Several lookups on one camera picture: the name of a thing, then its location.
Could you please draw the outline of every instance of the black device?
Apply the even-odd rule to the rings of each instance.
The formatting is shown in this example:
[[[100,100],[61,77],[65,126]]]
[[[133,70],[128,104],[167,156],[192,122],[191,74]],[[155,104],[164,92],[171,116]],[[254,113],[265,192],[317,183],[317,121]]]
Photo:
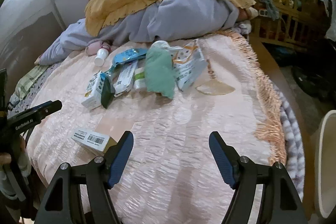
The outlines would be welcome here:
[[[133,147],[133,134],[125,131],[104,157],[88,164],[62,163],[56,171],[37,213],[35,224],[84,224],[79,184],[86,184],[95,224],[120,224],[108,189],[119,182]],[[248,223],[257,184],[263,184],[257,224],[307,223],[303,207],[285,167],[255,164],[225,144],[218,132],[209,147],[223,180],[235,190],[222,224]]]
[[[59,100],[48,101],[27,109],[7,119],[7,106],[5,104],[5,87],[7,81],[6,69],[0,70],[0,152],[11,155],[10,164],[4,165],[6,175],[16,192],[16,199],[8,199],[0,195],[2,202],[12,209],[20,209],[24,218],[33,218],[33,200],[31,189],[23,178],[17,160],[21,154],[21,133],[34,128],[48,115],[62,108]]]

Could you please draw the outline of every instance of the blue gripper pad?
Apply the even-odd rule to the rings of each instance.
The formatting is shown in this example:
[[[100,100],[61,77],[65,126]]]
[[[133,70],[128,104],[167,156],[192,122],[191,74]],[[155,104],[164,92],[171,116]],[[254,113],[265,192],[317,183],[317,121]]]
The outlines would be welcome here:
[[[209,147],[224,182],[230,185],[230,187],[233,189],[236,181],[233,177],[232,165],[221,148],[221,145],[216,139],[214,133],[211,133],[209,136]]]
[[[128,158],[132,152],[133,143],[134,143],[133,134],[130,132],[123,146],[119,150],[115,160],[111,164],[110,178],[108,180],[108,185],[111,188],[120,181],[121,175],[123,174]]]

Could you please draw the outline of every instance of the beige plastic bin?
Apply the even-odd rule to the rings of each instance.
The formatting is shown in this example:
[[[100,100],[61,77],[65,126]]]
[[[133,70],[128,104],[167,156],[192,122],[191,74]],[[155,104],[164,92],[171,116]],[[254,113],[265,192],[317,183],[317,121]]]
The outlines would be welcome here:
[[[315,144],[315,210],[327,218],[336,205],[336,110],[324,116],[311,140]]]

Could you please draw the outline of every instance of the box with barcode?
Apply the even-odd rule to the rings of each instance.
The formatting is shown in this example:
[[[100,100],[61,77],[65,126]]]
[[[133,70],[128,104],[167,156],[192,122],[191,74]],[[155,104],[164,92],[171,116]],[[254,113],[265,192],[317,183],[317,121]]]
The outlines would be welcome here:
[[[85,128],[77,128],[71,135],[71,139],[97,156],[104,155],[112,145],[117,144],[110,136]]]

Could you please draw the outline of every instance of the metal screw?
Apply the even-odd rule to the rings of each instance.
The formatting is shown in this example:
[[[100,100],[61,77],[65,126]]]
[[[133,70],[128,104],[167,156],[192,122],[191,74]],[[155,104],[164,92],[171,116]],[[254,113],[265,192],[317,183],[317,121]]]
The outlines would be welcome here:
[[[281,169],[281,168],[284,167],[284,165],[283,165],[281,162],[278,162],[278,161],[277,161],[277,162],[275,163],[275,167]]]
[[[69,165],[65,162],[65,163],[61,164],[61,169],[62,169],[62,170],[65,170],[65,169],[68,168],[68,166],[69,166]]]
[[[249,158],[246,157],[246,156],[241,156],[239,159],[240,159],[240,161],[243,162],[243,163],[247,163],[247,162],[249,162]]]
[[[98,164],[98,163],[101,163],[103,160],[104,160],[103,157],[98,156],[98,157],[95,157],[94,162]]]

